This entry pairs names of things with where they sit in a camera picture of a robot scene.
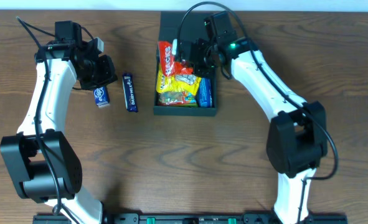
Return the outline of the blue Eclipse mints box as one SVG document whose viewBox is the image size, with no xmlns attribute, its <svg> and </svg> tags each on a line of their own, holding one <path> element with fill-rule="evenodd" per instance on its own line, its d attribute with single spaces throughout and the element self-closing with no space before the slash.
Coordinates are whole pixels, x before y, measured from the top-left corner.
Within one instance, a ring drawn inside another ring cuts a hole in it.
<svg viewBox="0 0 368 224">
<path fill-rule="evenodd" d="M 110 104 L 110 97 L 108 94 L 107 87 L 102 86 L 93 90 L 95 104 L 99 107 L 106 107 Z"/>
</svg>

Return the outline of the yellow Hacks candy bag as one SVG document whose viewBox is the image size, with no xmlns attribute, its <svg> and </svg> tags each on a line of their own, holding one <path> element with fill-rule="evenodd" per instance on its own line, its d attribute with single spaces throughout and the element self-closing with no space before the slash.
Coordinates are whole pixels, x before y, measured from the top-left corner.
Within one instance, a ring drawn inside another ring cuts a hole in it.
<svg viewBox="0 0 368 224">
<path fill-rule="evenodd" d="M 160 70 L 156 81 L 156 91 L 158 93 L 186 91 L 192 95 L 197 95 L 201 80 L 201 77 L 193 74 L 167 77 Z"/>
</svg>

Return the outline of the dark green box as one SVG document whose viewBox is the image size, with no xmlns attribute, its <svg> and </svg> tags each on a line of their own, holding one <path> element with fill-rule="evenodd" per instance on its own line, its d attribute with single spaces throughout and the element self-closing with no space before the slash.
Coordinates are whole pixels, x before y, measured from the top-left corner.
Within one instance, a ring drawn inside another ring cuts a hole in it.
<svg viewBox="0 0 368 224">
<path fill-rule="evenodd" d="M 158 40 L 173 41 L 177 36 L 179 24 L 182 21 L 184 11 L 162 11 L 159 24 Z M 197 39 L 208 39 L 204 27 L 204 19 L 211 12 L 192 12 L 184 21 L 181 30 L 181 40 L 195 42 Z M 153 113 L 163 116 L 215 116 L 217 114 L 217 75 L 211 79 L 212 106 L 210 108 L 187 106 L 159 106 L 159 94 L 154 91 Z"/>
</svg>

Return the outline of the red Hacks candy bag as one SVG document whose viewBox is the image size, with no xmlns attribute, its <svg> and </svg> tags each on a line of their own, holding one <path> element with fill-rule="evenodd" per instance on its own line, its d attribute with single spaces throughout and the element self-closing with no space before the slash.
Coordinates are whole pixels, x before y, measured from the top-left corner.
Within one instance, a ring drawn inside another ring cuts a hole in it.
<svg viewBox="0 0 368 224">
<path fill-rule="evenodd" d="M 172 54 L 172 44 L 167 41 L 158 42 L 159 61 L 164 76 L 171 77 L 174 75 L 192 75 L 193 68 L 185 67 L 181 63 L 175 61 Z"/>
</svg>

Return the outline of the blue cookie pack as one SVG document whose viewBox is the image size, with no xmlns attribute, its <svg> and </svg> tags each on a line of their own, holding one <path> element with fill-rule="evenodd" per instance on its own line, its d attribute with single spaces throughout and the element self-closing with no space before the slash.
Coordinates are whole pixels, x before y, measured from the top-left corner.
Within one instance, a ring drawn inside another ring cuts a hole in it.
<svg viewBox="0 0 368 224">
<path fill-rule="evenodd" d="M 197 92 L 198 105 L 201 108 L 212 107 L 212 85 L 208 78 L 202 78 Z"/>
</svg>

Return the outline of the purple Dairy Milk bar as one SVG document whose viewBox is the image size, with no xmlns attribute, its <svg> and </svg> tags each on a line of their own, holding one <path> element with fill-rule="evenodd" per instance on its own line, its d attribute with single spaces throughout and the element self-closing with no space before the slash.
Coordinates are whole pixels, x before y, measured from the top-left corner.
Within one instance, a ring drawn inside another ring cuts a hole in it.
<svg viewBox="0 0 368 224">
<path fill-rule="evenodd" d="M 133 76 L 131 73 L 124 73 L 122 75 L 123 91 L 125 96 L 126 109 L 129 112 L 138 112 L 138 104 L 134 93 Z"/>
</svg>

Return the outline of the colourful gummy candy bag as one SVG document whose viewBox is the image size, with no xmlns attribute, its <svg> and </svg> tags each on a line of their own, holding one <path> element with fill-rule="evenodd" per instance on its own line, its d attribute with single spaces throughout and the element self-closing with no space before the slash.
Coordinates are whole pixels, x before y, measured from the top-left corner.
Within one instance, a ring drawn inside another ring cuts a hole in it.
<svg viewBox="0 0 368 224">
<path fill-rule="evenodd" d="M 195 96 L 187 91 L 168 91 L 159 94 L 158 106 L 197 107 L 197 101 Z"/>
</svg>

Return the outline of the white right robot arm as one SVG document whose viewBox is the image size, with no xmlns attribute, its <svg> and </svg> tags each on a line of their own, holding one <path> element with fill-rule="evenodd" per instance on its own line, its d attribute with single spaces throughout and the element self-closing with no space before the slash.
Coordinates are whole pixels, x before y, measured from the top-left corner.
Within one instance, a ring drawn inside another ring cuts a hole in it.
<svg viewBox="0 0 368 224">
<path fill-rule="evenodd" d="M 309 216 L 309 185 L 316 179 L 317 168 L 328 149 L 323 106 L 308 103 L 284 84 L 247 38 L 174 41 L 172 53 L 178 61 L 201 71 L 213 66 L 213 53 L 221 55 L 223 65 L 230 66 L 229 77 L 250 92 L 270 122 L 266 151 L 278 173 L 273 211 L 281 223 L 303 223 Z"/>
</svg>

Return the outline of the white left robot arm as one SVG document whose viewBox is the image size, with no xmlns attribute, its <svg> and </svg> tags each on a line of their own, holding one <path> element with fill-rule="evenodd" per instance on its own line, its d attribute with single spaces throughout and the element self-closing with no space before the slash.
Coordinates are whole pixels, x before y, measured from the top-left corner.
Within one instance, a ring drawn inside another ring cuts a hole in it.
<svg viewBox="0 0 368 224">
<path fill-rule="evenodd" d="M 76 83 L 95 90 L 116 81 L 103 42 L 51 41 L 35 55 L 37 80 L 17 133 L 0 150 L 16 193 L 63 213 L 72 223 L 103 223 L 103 204 L 82 185 L 80 160 L 65 137 L 70 94 Z"/>
</svg>

